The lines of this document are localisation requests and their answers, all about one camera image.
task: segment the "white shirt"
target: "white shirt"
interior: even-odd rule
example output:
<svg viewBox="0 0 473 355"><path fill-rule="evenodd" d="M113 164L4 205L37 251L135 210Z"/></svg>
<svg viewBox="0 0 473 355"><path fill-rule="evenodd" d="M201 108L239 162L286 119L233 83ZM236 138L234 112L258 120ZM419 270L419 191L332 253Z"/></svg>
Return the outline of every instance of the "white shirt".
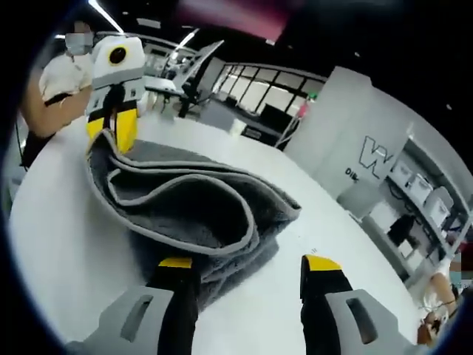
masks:
<svg viewBox="0 0 473 355"><path fill-rule="evenodd" d="M92 83L92 56L67 54L52 59L39 79L39 89L43 101L48 101L62 93L77 94Z"/></svg>
<svg viewBox="0 0 473 355"><path fill-rule="evenodd" d="M434 274L442 274L450 282L451 263L451 258L444 257L444 259L438 264L437 270ZM430 284L427 286L425 294L423 296L423 306L426 308L427 311L434 312L437 318L442 320L442 324L444 324L448 320L448 309L443 304L443 302L439 300L437 293L434 291L434 288Z"/></svg>

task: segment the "folded towel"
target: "folded towel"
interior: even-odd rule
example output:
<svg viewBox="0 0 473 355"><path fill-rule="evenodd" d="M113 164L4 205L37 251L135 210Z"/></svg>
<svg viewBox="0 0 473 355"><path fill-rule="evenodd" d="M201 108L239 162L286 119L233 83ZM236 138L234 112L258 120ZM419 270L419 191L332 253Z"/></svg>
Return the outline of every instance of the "folded towel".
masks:
<svg viewBox="0 0 473 355"><path fill-rule="evenodd" d="M274 255L275 236L301 209L266 180L193 152L135 141L122 155L108 129L91 143L86 162L98 200L117 221L158 242L144 248L142 261L196 260L200 307L253 272L250 264Z"/></svg>

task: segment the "yellow camera ring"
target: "yellow camera ring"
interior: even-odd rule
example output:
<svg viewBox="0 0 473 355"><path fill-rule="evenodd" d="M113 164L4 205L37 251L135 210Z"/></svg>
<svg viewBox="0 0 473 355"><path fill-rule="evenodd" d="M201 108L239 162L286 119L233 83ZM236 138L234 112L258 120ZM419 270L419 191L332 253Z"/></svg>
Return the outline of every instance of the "yellow camera ring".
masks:
<svg viewBox="0 0 473 355"><path fill-rule="evenodd" d="M110 51L109 63L112 66L120 65L126 58L127 50L124 46L118 46Z"/></svg>

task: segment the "window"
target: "window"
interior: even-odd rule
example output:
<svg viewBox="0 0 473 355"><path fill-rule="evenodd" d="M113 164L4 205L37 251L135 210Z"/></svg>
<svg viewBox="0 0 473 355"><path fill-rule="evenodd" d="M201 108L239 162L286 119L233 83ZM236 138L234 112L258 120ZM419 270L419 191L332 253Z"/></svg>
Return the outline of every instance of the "window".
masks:
<svg viewBox="0 0 473 355"><path fill-rule="evenodd" d="M246 67L243 70L242 75L252 78L257 70L258 70L258 68L255 68L255 67Z"/></svg>
<svg viewBox="0 0 473 355"><path fill-rule="evenodd" d="M263 102L261 103L261 105L259 105L257 112L261 113L262 110L265 108L265 104L276 107L277 109L280 109L284 112L292 98L293 94L291 94L287 90L280 89L278 87L271 87L268 91L268 94L265 96Z"/></svg>
<svg viewBox="0 0 473 355"><path fill-rule="evenodd" d="M253 81L250 84L245 96L243 96L240 105L250 112L255 112L268 87L269 85L266 83Z"/></svg>
<svg viewBox="0 0 473 355"><path fill-rule="evenodd" d="M219 78L217 79L217 81L215 82L215 85L214 85L214 88L213 88L213 92L218 92L219 89L220 89L220 86L223 84L223 81L227 78L227 75L229 74L230 72L230 66L225 66L222 70L222 73L220 74Z"/></svg>
<svg viewBox="0 0 473 355"><path fill-rule="evenodd" d="M256 74L256 78L269 82L274 79L275 75L276 75L275 70L261 69L260 71L258 71L258 74Z"/></svg>
<svg viewBox="0 0 473 355"><path fill-rule="evenodd" d="M297 89L303 80L304 78L301 76L289 74L288 72L280 72L276 78L276 83Z"/></svg>
<svg viewBox="0 0 473 355"><path fill-rule="evenodd" d="M238 81L236 82L233 90L231 90L230 95L234 96L237 101L240 100L240 98L243 96L245 93L246 88L248 87L248 84L250 83L250 80L247 78L242 78L241 76L238 78Z"/></svg>
<svg viewBox="0 0 473 355"><path fill-rule="evenodd" d="M302 91L306 94L311 94L313 92L318 94L320 90L322 90L323 86L324 83L321 83L320 81L308 79L302 87Z"/></svg>
<svg viewBox="0 0 473 355"><path fill-rule="evenodd" d="M229 93L236 79L237 77L235 75L230 74L227 77L227 80L225 80L225 83L223 83L222 89L220 91Z"/></svg>
<svg viewBox="0 0 473 355"><path fill-rule="evenodd" d="M242 69L242 65L233 65L230 72L234 75L239 75L242 72Z"/></svg>
<svg viewBox="0 0 473 355"><path fill-rule="evenodd" d="M292 117L294 117L296 113L299 112L299 109L301 108L304 101L305 101L305 98L302 98L301 96L296 96L292 104L287 109L287 113L291 115Z"/></svg>

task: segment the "white table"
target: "white table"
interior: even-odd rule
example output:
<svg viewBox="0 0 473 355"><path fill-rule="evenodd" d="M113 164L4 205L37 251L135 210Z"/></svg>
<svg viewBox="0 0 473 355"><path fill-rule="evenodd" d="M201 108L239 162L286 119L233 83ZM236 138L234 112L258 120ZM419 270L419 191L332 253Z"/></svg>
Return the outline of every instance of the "white table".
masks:
<svg viewBox="0 0 473 355"><path fill-rule="evenodd" d="M61 130L31 166L10 217L11 243L40 314L63 341L82 340L107 305L144 284L126 231L89 191L88 144L81 118ZM279 236L279 253L207 308L197 322L193 354L305 354L300 323L300 259L317 253L341 263L353 288L364 288L416 340L417 309L390 264L360 227L282 152L193 121L140 119L139 136L188 149L259 174L302 206Z"/></svg>

